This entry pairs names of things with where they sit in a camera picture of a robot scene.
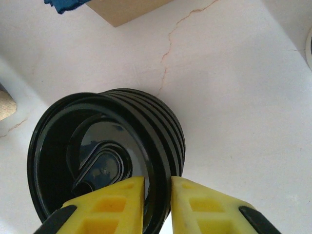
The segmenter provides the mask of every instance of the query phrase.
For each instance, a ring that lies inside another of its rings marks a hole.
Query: black plastic cup
[[[182,128],[158,98],[133,89],[73,94],[35,127],[29,189],[43,222],[69,199],[144,176],[143,230],[156,234],[170,212],[170,177],[182,175],[184,160]]]

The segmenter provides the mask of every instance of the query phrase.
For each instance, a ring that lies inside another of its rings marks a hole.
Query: blue object
[[[44,0],[44,3],[54,6],[59,14],[63,14],[65,11],[75,10],[88,1],[90,0]]]

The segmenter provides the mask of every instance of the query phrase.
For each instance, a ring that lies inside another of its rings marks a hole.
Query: crack
[[[301,52],[301,51],[304,51],[304,49],[301,49],[301,50],[287,50],[287,51],[296,51],[296,52]]]
[[[202,12],[206,9],[208,9],[210,6],[212,6],[213,4],[215,4],[217,1],[219,0],[214,0],[212,3],[210,3],[208,6],[205,6],[203,8],[199,8],[199,9],[195,9],[195,10],[192,10],[186,17],[180,19],[176,24],[175,24],[175,28],[168,34],[168,41],[169,41],[169,49],[168,51],[162,56],[161,58],[161,61],[160,63],[163,64],[164,66],[164,75],[162,76],[162,79],[161,79],[161,85],[160,85],[160,88],[156,94],[156,97],[159,96],[161,90],[163,89],[163,87],[165,86],[165,80],[166,80],[166,74],[167,74],[167,71],[168,71],[168,67],[164,64],[164,61],[165,59],[167,58],[167,56],[170,54],[171,52],[171,49],[172,49],[172,44],[173,44],[173,41],[172,41],[172,38],[171,38],[171,35],[179,28],[179,24],[182,23],[184,20],[186,20],[188,17],[190,17],[193,13],[199,13],[199,12]]]
[[[22,122],[18,123],[18,124],[15,124],[12,128],[10,128],[8,130],[8,133],[14,129],[16,129],[17,127],[21,126],[25,121],[27,121],[28,118],[24,119]]]

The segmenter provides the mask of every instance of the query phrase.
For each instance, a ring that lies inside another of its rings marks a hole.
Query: cardboard box
[[[92,0],[87,5],[117,27],[170,1],[172,0]]]

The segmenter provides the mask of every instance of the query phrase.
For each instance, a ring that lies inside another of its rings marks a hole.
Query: white table surface
[[[184,177],[250,202],[283,234],[312,233],[311,0],[175,0],[118,28],[42,2],[0,1],[0,82],[18,105],[0,122],[0,233],[40,225],[26,159],[46,108],[118,87],[176,113]]]

